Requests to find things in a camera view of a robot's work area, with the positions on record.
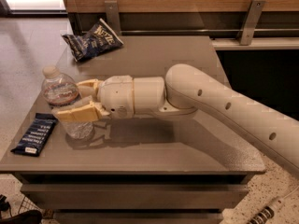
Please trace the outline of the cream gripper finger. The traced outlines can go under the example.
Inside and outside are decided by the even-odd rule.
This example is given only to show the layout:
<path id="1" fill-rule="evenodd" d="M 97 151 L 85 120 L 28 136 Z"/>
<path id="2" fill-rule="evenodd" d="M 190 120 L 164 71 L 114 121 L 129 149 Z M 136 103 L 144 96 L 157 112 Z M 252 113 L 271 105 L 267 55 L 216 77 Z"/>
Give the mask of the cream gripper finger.
<path id="1" fill-rule="evenodd" d="M 89 101 L 86 105 L 54 108 L 52 114 L 62 122 L 93 122 L 110 115 L 100 103 L 94 101 Z"/>
<path id="2" fill-rule="evenodd" d="M 88 79 L 78 82 L 77 86 L 82 97 L 91 96 L 92 98 L 96 98 L 99 86 L 102 83 L 103 81 L 99 79 Z"/>

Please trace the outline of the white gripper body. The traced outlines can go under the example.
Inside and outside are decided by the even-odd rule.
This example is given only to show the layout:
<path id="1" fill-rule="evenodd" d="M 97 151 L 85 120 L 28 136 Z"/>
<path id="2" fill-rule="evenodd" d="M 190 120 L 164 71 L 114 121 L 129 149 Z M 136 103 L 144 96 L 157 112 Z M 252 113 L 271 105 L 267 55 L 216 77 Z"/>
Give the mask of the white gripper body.
<path id="1" fill-rule="evenodd" d="M 134 115 L 133 78 L 108 78 L 99 85 L 97 98 L 113 119 L 130 119 Z"/>

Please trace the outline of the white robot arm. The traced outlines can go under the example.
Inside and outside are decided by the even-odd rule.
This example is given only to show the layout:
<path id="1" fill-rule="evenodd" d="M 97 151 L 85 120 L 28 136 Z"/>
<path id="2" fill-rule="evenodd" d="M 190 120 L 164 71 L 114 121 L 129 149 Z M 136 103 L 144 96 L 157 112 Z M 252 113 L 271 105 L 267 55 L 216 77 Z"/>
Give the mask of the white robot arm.
<path id="1" fill-rule="evenodd" d="M 234 91 L 205 72 L 179 63 L 165 77 L 114 76 L 80 82 L 83 99 L 55 108 L 64 122 L 188 117 L 198 110 L 218 119 L 290 172 L 299 171 L 299 122 Z"/>

